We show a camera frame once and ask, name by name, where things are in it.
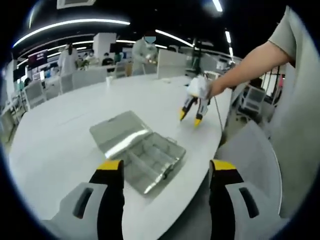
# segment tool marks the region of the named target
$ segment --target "monitor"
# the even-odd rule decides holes
[[[119,43],[110,44],[110,53],[121,53],[122,51],[123,47]]]
[[[28,57],[28,66],[29,69],[37,68],[41,65],[48,63],[48,51],[38,52]]]

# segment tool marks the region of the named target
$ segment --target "white cup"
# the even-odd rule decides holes
[[[110,87],[111,82],[112,82],[112,80],[113,80],[113,77],[112,77],[112,76],[107,76],[107,77],[105,78],[105,80],[106,80],[106,86],[107,86],[107,87]]]

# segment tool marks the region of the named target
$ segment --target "tool box lid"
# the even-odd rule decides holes
[[[133,111],[126,111],[92,126],[90,133],[105,158],[112,159],[153,131]]]

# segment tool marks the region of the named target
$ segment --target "white round table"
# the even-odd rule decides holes
[[[209,106],[198,128],[197,107],[179,121],[186,98],[186,77],[173,84],[134,76],[99,83],[53,98],[27,112],[17,128],[9,169],[22,197],[39,219],[51,219],[59,204],[81,182],[88,182],[105,161],[89,129],[125,111],[132,110],[153,131],[177,140],[186,149],[184,165],[153,200],[124,186],[122,218],[124,239],[156,240],[187,207],[209,168],[221,139],[215,104]],[[225,125],[231,91],[217,96]]]

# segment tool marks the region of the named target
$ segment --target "black ceiling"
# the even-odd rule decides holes
[[[270,0],[219,0],[223,12],[217,12],[212,0],[97,0],[94,6],[57,10],[57,0],[40,1],[33,14],[31,28],[24,24],[17,39],[49,24],[66,20],[97,18],[131,22],[117,24],[85,23],[61,26],[30,37],[13,49],[15,54],[58,38],[115,32],[121,39],[137,40],[146,30],[159,29],[192,43],[194,37],[213,43],[213,50],[228,53],[225,30],[231,34],[235,56],[243,58],[272,34],[285,11],[283,3]],[[160,45],[175,44],[176,40],[157,35]]]

